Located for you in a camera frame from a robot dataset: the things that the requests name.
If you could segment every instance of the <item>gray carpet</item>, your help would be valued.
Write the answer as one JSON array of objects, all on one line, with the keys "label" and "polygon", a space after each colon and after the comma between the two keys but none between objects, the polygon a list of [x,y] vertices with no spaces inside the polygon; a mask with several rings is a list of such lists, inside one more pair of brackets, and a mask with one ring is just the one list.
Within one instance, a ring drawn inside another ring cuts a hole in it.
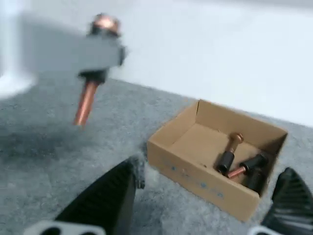
[{"label": "gray carpet", "polygon": [[[121,81],[99,89],[84,130],[72,125],[81,83],[45,75],[0,103],[0,234],[55,217],[85,187],[137,151],[193,100]],[[313,129],[260,117],[290,131],[267,195],[242,223],[152,169],[134,204],[133,235],[244,235],[267,211],[278,173],[294,167],[313,190]]]}]

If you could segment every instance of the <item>copper pin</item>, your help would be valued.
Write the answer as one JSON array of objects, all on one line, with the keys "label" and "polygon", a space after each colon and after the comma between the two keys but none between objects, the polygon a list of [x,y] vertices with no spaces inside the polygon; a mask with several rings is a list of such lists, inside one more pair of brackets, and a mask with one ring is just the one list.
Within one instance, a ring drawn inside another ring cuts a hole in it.
[{"label": "copper pin", "polygon": [[244,173],[247,174],[256,167],[264,167],[268,164],[268,157],[264,154],[258,153],[253,158],[249,158],[239,164],[239,167],[227,174],[229,179]]},{"label": "copper pin", "polygon": [[227,174],[227,177],[228,177],[229,179],[233,179],[233,178],[235,178],[237,175],[243,174],[243,173],[245,173],[245,172],[246,172],[246,168],[245,168],[244,166],[242,166],[242,167],[240,167],[240,168],[238,168],[238,169],[236,169],[236,170],[233,170],[233,171],[229,172],[229,173]]},{"label": "copper pin", "polygon": [[75,125],[86,124],[89,113],[91,111],[92,104],[93,104],[94,94],[96,93],[98,86],[99,86],[99,83],[95,81],[85,82],[85,85],[81,94],[78,110],[76,113],[75,121],[74,121]]}]

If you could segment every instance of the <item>copper rod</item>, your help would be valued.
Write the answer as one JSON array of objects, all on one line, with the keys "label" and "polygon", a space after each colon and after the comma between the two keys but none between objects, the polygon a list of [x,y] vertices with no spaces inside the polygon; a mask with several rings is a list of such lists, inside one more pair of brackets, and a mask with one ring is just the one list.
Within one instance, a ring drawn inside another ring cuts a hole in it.
[{"label": "copper rod", "polygon": [[235,178],[236,176],[238,176],[238,175],[240,175],[240,174],[242,174],[242,173],[245,173],[245,172],[246,172],[246,168],[245,168],[244,166],[242,166],[242,167],[240,167],[240,168],[238,168],[238,169],[236,169],[236,170],[233,170],[233,171],[229,172],[229,173],[227,174],[227,177],[228,177],[229,179],[233,179],[233,178]]},{"label": "copper rod", "polygon": [[74,121],[75,125],[86,124],[88,116],[91,111],[92,104],[93,104],[93,98],[94,98],[94,95],[96,93],[98,86],[99,86],[99,83],[95,81],[85,82],[85,85],[81,94],[78,110],[75,116],[75,121]]}]

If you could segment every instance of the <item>gray plastic part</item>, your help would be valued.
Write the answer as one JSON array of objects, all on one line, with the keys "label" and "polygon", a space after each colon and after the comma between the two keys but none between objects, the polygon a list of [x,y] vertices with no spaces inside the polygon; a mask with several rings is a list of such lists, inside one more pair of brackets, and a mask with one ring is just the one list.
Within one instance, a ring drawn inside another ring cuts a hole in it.
[{"label": "gray plastic part", "polygon": [[106,232],[98,226],[49,220],[43,220],[32,225],[24,231],[23,235],[44,235],[44,231],[50,228],[59,228],[61,230],[60,235],[81,235],[84,233],[106,235]]},{"label": "gray plastic part", "polygon": [[259,235],[259,234],[283,235],[283,234],[277,233],[277,232],[273,231],[272,229],[269,229],[269,228],[261,226],[261,225],[250,228],[248,233],[247,233],[247,235]]},{"label": "gray plastic part", "polygon": [[68,45],[68,50],[80,51],[84,59],[75,59],[68,62],[68,66],[75,71],[102,70],[120,66],[122,45],[112,36],[88,36]]}]

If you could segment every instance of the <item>metal component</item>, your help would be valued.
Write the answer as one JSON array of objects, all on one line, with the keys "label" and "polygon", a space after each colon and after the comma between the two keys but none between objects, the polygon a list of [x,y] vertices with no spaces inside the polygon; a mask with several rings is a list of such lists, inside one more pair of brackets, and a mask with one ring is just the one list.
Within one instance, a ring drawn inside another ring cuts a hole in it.
[{"label": "metal component", "polygon": [[243,173],[246,173],[246,168],[245,168],[244,166],[242,166],[242,167],[240,167],[240,168],[237,168],[236,170],[233,170],[233,171],[229,172],[229,173],[227,174],[227,177],[228,177],[229,179],[232,179],[232,178],[234,178],[234,177],[236,177],[236,176],[238,176],[238,175],[241,175],[241,174],[243,174]]},{"label": "metal component", "polygon": [[78,110],[75,116],[75,125],[85,125],[90,114],[93,97],[96,93],[96,90],[99,86],[98,82],[95,81],[86,81],[83,92],[81,94]]},{"label": "metal component", "polygon": [[260,194],[265,183],[265,179],[266,178],[262,170],[260,168],[255,168],[250,173],[246,187]]},{"label": "metal component", "polygon": [[27,228],[23,235],[106,235],[98,226],[67,223],[62,221],[40,221]]},{"label": "metal component", "polygon": [[239,164],[239,168],[229,172],[227,177],[232,179],[240,174],[248,174],[256,167],[264,167],[268,164],[268,158],[263,154],[257,154],[255,157],[247,159]]},{"label": "metal component", "polygon": [[231,141],[228,144],[227,150],[228,152],[234,153],[239,144],[244,141],[244,137],[240,133],[232,133],[230,134]]},{"label": "metal component", "polygon": [[71,68],[76,69],[78,66],[79,69],[85,68],[83,72],[80,72],[80,76],[85,78],[85,85],[75,116],[75,125],[86,124],[97,87],[105,82],[107,72],[111,67],[121,66],[125,60],[125,47],[115,37],[120,35],[119,26],[117,19],[99,14],[91,24],[90,35],[92,37],[82,40],[79,45],[86,58],[82,60],[83,62],[74,61]]},{"label": "metal component", "polygon": [[98,14],[91,25],[91,35],[98,34],[101,30],[106,30],[114,36],[120,36],[120,22],[106,14]]},{"label": "metal component", "polygon": [[222,154],[219,164],[217,165],[217,171],[223,175],[226,175],[234,161],[234,152],[239,144],[244,141],[244,137],[239,133],[230,134],[230,141],[227,145],[226,151]]}]

